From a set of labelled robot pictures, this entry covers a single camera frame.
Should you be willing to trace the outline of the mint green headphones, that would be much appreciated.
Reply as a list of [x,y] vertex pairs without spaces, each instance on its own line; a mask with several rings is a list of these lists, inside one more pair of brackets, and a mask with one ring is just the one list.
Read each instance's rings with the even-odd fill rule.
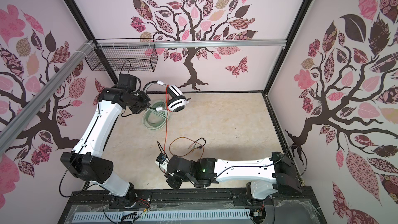
[[166,126],[166,122],[171,114],[165,109],[164,101],[157,101],[152,107],[149,107],[143,115],[142,123],[148,130],[159,130]]

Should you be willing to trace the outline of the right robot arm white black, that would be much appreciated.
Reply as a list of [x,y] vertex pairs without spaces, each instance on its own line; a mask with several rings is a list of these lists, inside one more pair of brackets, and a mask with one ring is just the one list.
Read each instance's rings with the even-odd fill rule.
[[230,180],[244,180],[250,199],[264,200],[275,193],[287,196],[302,194],[294,162],[277,151],[271,157],[250,161],[219,158],[193,161],[177,155],[168,158],[161,153],[156,164],[173,189],[179,189],[184,182],[192,183],[195,188],[207,188]]

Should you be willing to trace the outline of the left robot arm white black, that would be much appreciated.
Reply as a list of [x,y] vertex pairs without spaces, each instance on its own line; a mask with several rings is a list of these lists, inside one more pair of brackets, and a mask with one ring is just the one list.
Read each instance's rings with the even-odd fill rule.
[[149,107],[149,101],[138,77],[120,74],[114,86],[99,94],[95,113],[82,138],[71,152],[61,155],[62,164],[72,176],[100,186],[126,208],[136,203],[134,185],[119,177],[113,162],[103,159],[102,154],[122,112],[130,109],[139,114]]

